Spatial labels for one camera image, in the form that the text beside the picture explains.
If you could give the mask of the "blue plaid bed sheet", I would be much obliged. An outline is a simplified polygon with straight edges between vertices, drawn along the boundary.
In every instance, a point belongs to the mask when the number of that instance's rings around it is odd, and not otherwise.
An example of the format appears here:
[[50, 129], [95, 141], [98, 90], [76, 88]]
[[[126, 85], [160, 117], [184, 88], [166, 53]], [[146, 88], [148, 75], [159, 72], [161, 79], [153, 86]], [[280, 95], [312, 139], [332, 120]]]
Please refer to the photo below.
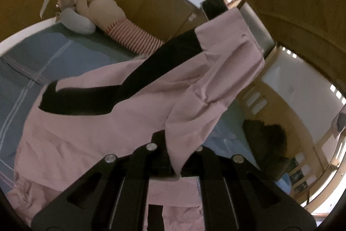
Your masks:
[[45, 86], [116, 63], [106, 52], [58, 33], [57, 26], [19, 43], [1, 59], [1, 139], [15, 134], [21, 139], [27, 115]]

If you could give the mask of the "pink hooded winter coat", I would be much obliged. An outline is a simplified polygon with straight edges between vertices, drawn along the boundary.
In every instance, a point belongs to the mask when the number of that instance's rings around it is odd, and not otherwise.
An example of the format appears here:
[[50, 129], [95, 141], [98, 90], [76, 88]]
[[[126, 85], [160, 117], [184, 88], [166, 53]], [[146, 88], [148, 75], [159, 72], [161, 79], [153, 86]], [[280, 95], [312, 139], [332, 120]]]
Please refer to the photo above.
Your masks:
[[262, 49], [233, 8], [146, 59], [50, 83], [24, 123], [9, 203], [30, 224], [104, 156], [129, 155], [159, 131], [179, 175], [263, 66]]

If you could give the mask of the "light blue pillow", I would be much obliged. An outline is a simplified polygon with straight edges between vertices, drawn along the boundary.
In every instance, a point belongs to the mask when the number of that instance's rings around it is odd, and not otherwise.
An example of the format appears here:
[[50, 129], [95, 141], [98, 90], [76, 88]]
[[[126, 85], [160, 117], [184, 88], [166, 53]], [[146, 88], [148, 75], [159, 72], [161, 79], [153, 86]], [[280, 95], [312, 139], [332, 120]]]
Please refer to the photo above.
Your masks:
[[292, 182], [287, 173], [283, 174], [282, 177], [276, 182], [276, 185], [287, 195], [291, 193]]

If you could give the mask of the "long striped plush dog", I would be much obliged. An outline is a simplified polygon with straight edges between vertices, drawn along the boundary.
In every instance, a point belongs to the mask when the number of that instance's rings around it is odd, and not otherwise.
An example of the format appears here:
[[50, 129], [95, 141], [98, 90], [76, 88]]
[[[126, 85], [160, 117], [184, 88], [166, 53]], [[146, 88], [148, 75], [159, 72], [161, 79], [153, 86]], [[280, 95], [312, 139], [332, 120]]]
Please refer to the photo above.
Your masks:
[[151, 55], [165, 43], [131, 22], [115, 0], [76, 0], [76, 10], [137, 55]]

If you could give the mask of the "black clothes pile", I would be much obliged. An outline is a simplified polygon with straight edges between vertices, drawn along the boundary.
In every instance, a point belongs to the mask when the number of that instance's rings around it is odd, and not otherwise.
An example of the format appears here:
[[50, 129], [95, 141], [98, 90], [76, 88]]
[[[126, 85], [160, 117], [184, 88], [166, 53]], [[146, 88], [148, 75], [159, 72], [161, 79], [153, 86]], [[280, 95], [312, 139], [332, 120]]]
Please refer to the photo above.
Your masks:
[[286, 157], [287, 137], [278, 124], [265, 125], [259, 120], [245, 120], [243, 131], [259, 169], [277, 182], [285, 173], [290, 158]]

